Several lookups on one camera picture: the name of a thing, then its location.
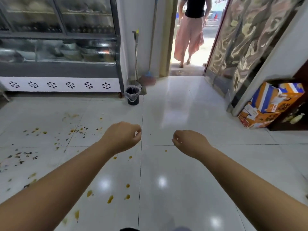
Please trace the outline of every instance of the person's leg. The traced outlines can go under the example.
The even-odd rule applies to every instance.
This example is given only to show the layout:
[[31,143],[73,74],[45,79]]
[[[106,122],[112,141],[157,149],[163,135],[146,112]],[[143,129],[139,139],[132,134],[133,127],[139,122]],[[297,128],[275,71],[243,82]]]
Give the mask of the person's leg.
[[203,21],[202,18],[195,18],[190,21],[191,35],[188,46],[188,60],[187,64],[190,64],[192,55],[199,50],[199,47],[203,45]]
[[184,15],[175,38],[174,58],[181,62],[181,68],[183,68],[184,65],[185,51],[188,47],[190,38],[188,22],[188,17]]

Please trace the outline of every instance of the pink pants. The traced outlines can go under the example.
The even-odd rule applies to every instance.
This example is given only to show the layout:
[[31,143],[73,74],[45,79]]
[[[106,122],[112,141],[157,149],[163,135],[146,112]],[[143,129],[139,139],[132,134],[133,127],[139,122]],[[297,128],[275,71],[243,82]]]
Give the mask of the pink pants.
[[180,62],[184,61],[185,51],[188,47],[189,55],[193,55],[203,45],[203,18],[189,18],[186,15],[180,23],[175,38],[174,58]]

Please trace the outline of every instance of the orange box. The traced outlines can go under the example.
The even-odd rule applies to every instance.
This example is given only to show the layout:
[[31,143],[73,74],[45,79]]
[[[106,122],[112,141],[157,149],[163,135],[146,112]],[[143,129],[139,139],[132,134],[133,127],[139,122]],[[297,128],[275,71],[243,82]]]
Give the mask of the orange box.
[[244,107],[238,119],[247,128],[264,128],[274,121],[281,113],[261,113],[257,108],[252,107],[251,102]]
[[301,83],[282,83],[275,87],[264,82],[253,95],[251,102],[261,113],[282,113],[304,93]]

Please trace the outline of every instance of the black shirt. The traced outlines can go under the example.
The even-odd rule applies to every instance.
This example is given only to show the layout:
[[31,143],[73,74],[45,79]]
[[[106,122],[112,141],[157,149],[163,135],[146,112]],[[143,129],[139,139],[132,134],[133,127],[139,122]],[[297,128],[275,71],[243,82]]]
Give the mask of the black shirt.
[[185,15],[189,18],[201,18],[204,16],[205,0],[186,0],[187,10]]

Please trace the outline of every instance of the glass display cabinet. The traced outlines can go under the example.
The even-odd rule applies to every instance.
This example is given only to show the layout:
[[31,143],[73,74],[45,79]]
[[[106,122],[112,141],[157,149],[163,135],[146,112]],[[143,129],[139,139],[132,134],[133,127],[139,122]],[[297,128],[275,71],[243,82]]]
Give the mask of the glass display cabinet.
[[0,0],[0,86],[123,93],[120,42],[116,0]]

